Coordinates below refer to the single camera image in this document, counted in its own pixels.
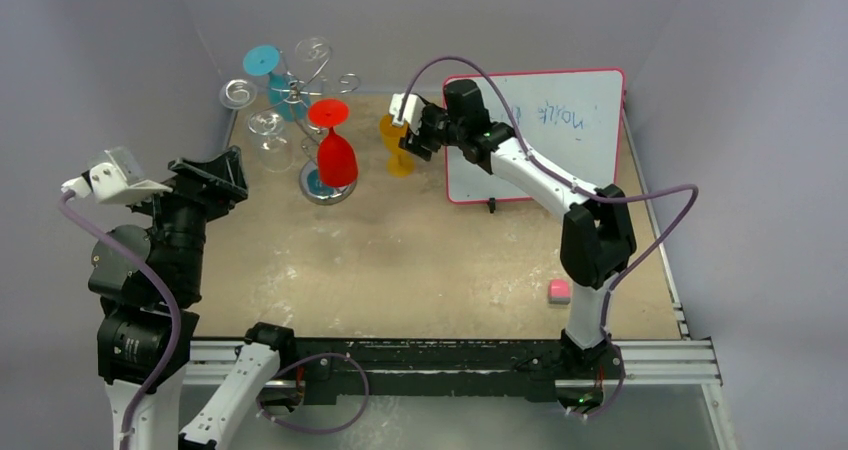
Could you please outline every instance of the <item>cable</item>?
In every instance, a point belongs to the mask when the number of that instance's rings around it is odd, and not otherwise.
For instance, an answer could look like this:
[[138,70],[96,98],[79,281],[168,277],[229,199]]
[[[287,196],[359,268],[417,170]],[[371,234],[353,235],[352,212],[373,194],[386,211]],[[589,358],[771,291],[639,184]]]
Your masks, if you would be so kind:
[[600,327],[600,329],[601,329],[601,333],[604,335],[604,339],[606,340],[607,344],[612,345],[613,349],[616,352],[616,355],[617,355],[618,360],[619,360],[620,374],[619,374],[619,378],[618,378],[618,384],[616,385],[615,390],[613,391],[613,394],[608,399],[607,403],[591,413],[591,415],[593,417],[600,415],[600,414],[604,413],[607,408],[609,408],[610,404],[613,403],[616,398],[618,398],[618,394],[621,391],[621,387],[624,385],[624,378],[625,378],[624,359],[621,357],[621,349],[618,348],[618,346],[612,344],[612,340],[610,339],[610,337],[609,337],[609,335],[606,331],[607,314],[608,314],[608,311],[609,311],[609,302],[610,302],[610,297],[612,296],[612,292],[616,289],[616,287],[618,287],[618,285],[621,283],[621,281],[624,280],[624,277],[629,275],[630,272],[633,271],[633,269],[635,269],[639,264],[641,264],[643,261],[645,261],[645,259],[648,258],[648,255],[650,255],[651,252],[656,250],[657,247],[659,247],[666,240],[666,238],[668,238],[668,236],[671,234],[671,232],[673,232],[674,229],[677,228],[677,226],[680,224],[680,222],[683,220],[683,218],[686,216],[686,214],[689,213],[689,210],[692,209],[692,206],[695,204],[695,200],[698,199],[698,187],[696,185],[693,185],[693,184],[685,184],[685,185],[678,185],[678,186],[675,186],[675,187],[667,188],[665,190],[659,190],[659,191],[656,191],[656,192],[649,192],[649,193],[646,193],[644,195],[636,195],[636,196],[632,196],[632,197],[619,197],[619,198],[602,197],[602,196],[596,195],[594,192],[590,192],[586,189],[583,189],[583,188],[580,188],[580,187],[575,187],[572,184],[571,181],[569,181],[567,178],[563,177],[562,175],[558,174],[557,172],[551,170],[550,168],[546,167],[544,164],[542,164],[542,162],[540,162],[538,159],[536,159],[536,157],[533,155],[532,152],[529,151],[529,148],[527,146],[527,142],[524,140],[524,137],[521,136],[521,131],[518,128],[518,122],[515,120],[515,115],[512,113],[512,108],[510,108],[509,104],[506,101],[506,98],[504,98],[503,93],[501,93],[498,86],[492,80],[492,77],[489,76],[489,74],[486,73],[482,68],[480,68],[476,63],[474,63],[471,60],[464,58],[464,57],[458,57],[458,56],[453,56],[453,55],[446,55],[446,56],[443,56],[443,57],[438,57],[438,58],[431,60],[430,62],[427,62],[420,69],[418,69],[418,71],[412,77],[412,80],[410,80],[409,85],[407,85],[407,87],[406,87],[406,91],[403,94],[403,100],[401,101],[400,110],[398,111],[398,115],[403,115],[403,111],[406,108],[406,100],[409,98],[409,95],[412,93],[412,87],[415,86],[415,82],[418,81],[418,78],[421,77],[421,74],[423,74],[424,71],[427,70],[428,68],[430,68],[431,66],[433,66],[433,65],[435,65],[439,62],[449,61],[449,60],[464,63],[464,64],[468,65],[469,67],[476,70],[477,73],[479,73],[480,76],[482,76],[483,79],[486,80],[486,82],[492,87],[492,90],[495,92],[495,95],[497,95],[498,100],[500,100],[500,102],[501,102],[501,105],[503,105],[504,110],[506,111],[507,118],[509,118],[509,123],[512,125],[512,128],[515,129],[515,137],[518,139],[518,144],[521,146],[521,149],[524,150],[524,152],[527,154],[530,162],[532,162],[533,165],[536,168],[538,168],[542,173],[544,173],[545,175],[547,175],[547,176],[553,178],[554,180],[562,183],[563,185],[565,185],[566,187],[568,187],[572,191],[577,192],[580,195],[583,195],[584,197],[587,197],[587,198],[594,200],[598,203],[604,203],[604,204],[622,204],[622,203],[626,204],[626,203],[634,203],[634,202],[643,202],[643,201],[646,201],[646,200],[652,200],[652,199],[655,199],[655,198],[665,197],[665,196],[668,196],[668,195],[673,195],[673,194],[681,193],[681,192],[685,192],[685,191],[691,192],[691,195],[689,197],[689,201],[686,202],[686,205],[683,206],[683,209],[680,210],[680,213],[678,213],[677,216],[674,217],[674,220],[671,221],[671,223],[668,225],[668,227],[662,233],[660,233],[660,235],[657,237],[657,239],[654,240],[654,242],[651,243],[648,246],[648,248],[645,249],[644,252],[642,252],[641,255],[639,255],[635,260],[633,260],[633,262],[630,265],[628,265],[627,268],[625,268],[621,273],[619,273],[615,277],[615,279],[613,279],[612,283],[610,283],[610,286],[609,286],[609,292],[607,292],[606,296],[604,297],[604,303],[603,303],[602,310],[601,310],[601,327]]
[[129,437],[132,433],[132,421],[135,416],[135,411],[141,403],[141,399],[144,398],[144,395],[150,387],[153,386],[153,383],[159,379],[159,376],[162,375],[163,371],[165,371],[165,367],[168,365],[168,362],[171,361],[171,357],[173,357],[174,351],[177,349],[180,337],[180,328],[182,326],[180,309],[177,305],[176,298],[174,298],[174,294],[171,293],[171,290],[165,282],[162,281],[159,275],[157,275],[156,272],[150,268],[150,266],[145,263],[141,257],[112,238],[109,234],[97,228],[96,225],[86,220],[85,217],[73,211],[71,207],[68,206],[68,201],[74,198],[74,196],[76,196],[76,192],[73,190],[68,190],[62,194],[62,199],[59,201],[59,211],[62,212],[62,215],[77,224],[77,226],[85,230],[97,240],[103,242],[103,244],[112,250],[118,252],[122,257],[129,260],[130,263],[138,268],[139,271],[144,274],[148,280],[150,280],[150,283],[156,287],[159,294],[162,295],[162,299],[165,301],[165,305],[168,306],[168,313],[171,316],[171,335],[168,337],[168,344],[165,347],[165,351],[162,353],[162,357],[153,368],[153,371],[150,372],[150,375],[148,375],[147,379],[144,380],[144,383],[141,384],[138,391],[136,391],[135,395],[133,395],[130,403],[127,404],[126,410],[124,410],[124,416],[121,420],[120,448],[121,450],[127,450],[129,449]]
[[359,417],[361,417],[362,414],[365,413],[365,407],[368,405],[368,397],[370,396],[371,389],[368,386],[368,375],[365,373],[365,370],[363,370],[362,367],[358,363],[356,363],[356,361],[354,359],[348,357],[347,355],[342,355],[341,353],[319,353],[317,355],[312,355],[312,356],[306,357],[304,359],[298,360],[298,361],[292,363],[291,365],[289,365],[288,367],[280,370],[279,372],[277,372],[276,375],[274,375],[274,378],[280,378],[283,375],[294,370],[295,368],[297,368],[301,365],[305,365],[305,364],[312,362],[314,360],[318,360],[320,358],[340,358],[340,359],[350,363],[351,365],[353,365],[354,368],[356,368],[356,370],[359,372],[359,375],[362,376],[362,384],[364,386],[362,404],[359,406],[359,410],[356,412],[356,414],[353,416],[353,418],[351,418],[347,422],[345,422],[345,423],[343,423],[343,424],[341,424],[337,427],[331,427],[331,428],[305,427],[305,426],[302,426],[302,425],[298,425],[296,423],[290,423],[290,422],[287,422],[285,420],[278,419],[277,417],[272,415],[271,412],[269,412],[262,405],[262,402],[257,398],[256,399],[256,406],[259,407],[259,414],[262,415],[263,417],[265,417],[266,419],[268,419],[269,421],[271,421],[271,423],[275,423],[275,424],[277,424],[281,427],[288,428],[289,430],[295,430],[295,431],[301,432],[301,433],[308,433],[310,435],[329,435],[331,433],[340,432],[340,431],[350,427],[354,423],[356,423],[356,421],[359,420]]

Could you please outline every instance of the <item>round metal base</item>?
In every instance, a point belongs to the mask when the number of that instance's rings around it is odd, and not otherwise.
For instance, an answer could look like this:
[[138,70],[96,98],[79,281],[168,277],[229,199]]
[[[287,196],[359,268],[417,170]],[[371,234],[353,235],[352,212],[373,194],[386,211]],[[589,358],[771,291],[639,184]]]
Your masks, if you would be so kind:
[[324,185],[318,178],[318,167],[311,160],[306,162],[300,170],[300,191],[307,200],[316,205],[339,203],[353,193],[354,188],[356,188],[356,182],[341,188]]

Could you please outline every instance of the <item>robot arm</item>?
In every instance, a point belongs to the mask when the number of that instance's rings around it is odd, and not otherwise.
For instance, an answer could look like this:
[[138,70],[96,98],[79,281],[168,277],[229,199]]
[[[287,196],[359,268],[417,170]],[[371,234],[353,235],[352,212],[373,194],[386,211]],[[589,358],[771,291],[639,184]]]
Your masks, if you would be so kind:
[[623,197],[624,193],[615,185],[599,188],[575,177],[529,145],[525,151],[512,127],[491,121],[472,80],[447,84],[444,96],[446,108],[409,95],[402,114],[404,95],[392,97],[393,124],[408,126],[399,146],[424,160],[442,146],[455,146],[468,162],[514,184],[563,222],[560,261],[575,284],[565,332],[581,351],[598,346],[606,338],[599,328],[605,323],[609,283],[636,251],[630,214],[626,205],[600,204],[573,192],[538,168],[528,154],[574,186],[592,189],[598,196]]

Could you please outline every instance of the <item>curled metal wire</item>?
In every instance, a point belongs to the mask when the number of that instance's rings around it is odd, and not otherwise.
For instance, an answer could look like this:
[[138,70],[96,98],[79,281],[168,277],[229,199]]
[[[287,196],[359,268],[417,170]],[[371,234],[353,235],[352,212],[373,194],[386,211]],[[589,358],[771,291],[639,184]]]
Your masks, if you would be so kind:
[[[285,53],[280,51],[280,62],[282,64],[282,74],[287,77],[289,80],[288,88],[274,88],[270,85],[261,85],[267,92],[279,92],[283,97],[281,101],[275,105],[271,105],[270,107],[263,108],[256,113],[267,112],[268,110],[277,108],[281,105],[289,105],[289,109],[291,110],[291,114],[294,116],[294,123],[304,134],[304,138],[301,141],[300,148],[303,150],[303,153],[306,154],[306,157],[311,160],[313,163],[315,162],[315,156],[313,153],[313,149],[318,148],[321,144],[321,140],[324,137],[324,129],[312,124],[308,118],[298,118],[299,112],[307,109],[307,104],[304,102],[304,96],[307,97],[322,97],[322,96],[332,96],[332,94],[328,95],[326,92],[320,91],[311,91],[307,90],[307,88],[316,80],[324,80],[325,82],[329,82],[329,79],[324,76],[324,69],[327,67],[327,64],[330,63],[330,59],[333,57],[333,48],[329,45],[325,45],[326,52],[320,58],[316,58],[314,61],[319,62],[317,69],[312,73],[312,75],[307,80],[302,80],[298,78],[291,71],[291,67],[288,65],[288,61],[286,60]],[[360,78],[354,73],[345,73],[341,77],[337,79],[337,83],[339,84],[340,89],[333,92],[335,94],[347,94],[355,91],[359,88],[359,85],[362,83]]]

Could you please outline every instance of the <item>gray floor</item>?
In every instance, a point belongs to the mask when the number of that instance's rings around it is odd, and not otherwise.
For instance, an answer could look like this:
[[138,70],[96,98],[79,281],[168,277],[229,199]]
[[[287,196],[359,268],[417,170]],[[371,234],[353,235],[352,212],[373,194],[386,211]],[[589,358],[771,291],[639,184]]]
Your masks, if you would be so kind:
[[[185,387],[182,422],[214,387]],[[352,416],[361,397],[307,406],[292,422],[330,427]],[[553,404],[519,398],[376,397],[362,419],[330,436],[310,436],[250,414],[234,450],[300,449],[687,449],[718,448],[700,386],[629,386],[608,413],[587,424],[566,419]]]

